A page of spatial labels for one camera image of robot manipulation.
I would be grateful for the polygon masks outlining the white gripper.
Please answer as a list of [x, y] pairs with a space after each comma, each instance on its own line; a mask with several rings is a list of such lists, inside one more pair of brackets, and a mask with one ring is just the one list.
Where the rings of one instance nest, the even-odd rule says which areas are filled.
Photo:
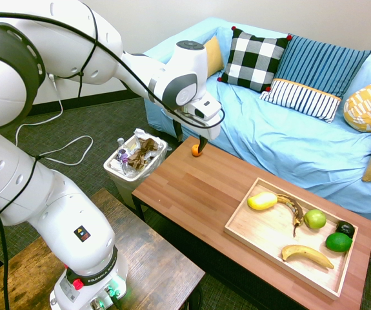
[[200, 135], [198, 145], [198, 155], [200, 156], [208, 140], [214, 140], [218, 137], [221, 131], [222, 116], [219, 112], [210, 119], [204, 119], [199, 117], [199, 114], [200, 112], [193, 115], [179, 110], [175, 110], [173, 113], [166, 112], [166, 115], [173, 119], [174, 131], [178, 142], [183, 140], [183, 126]]

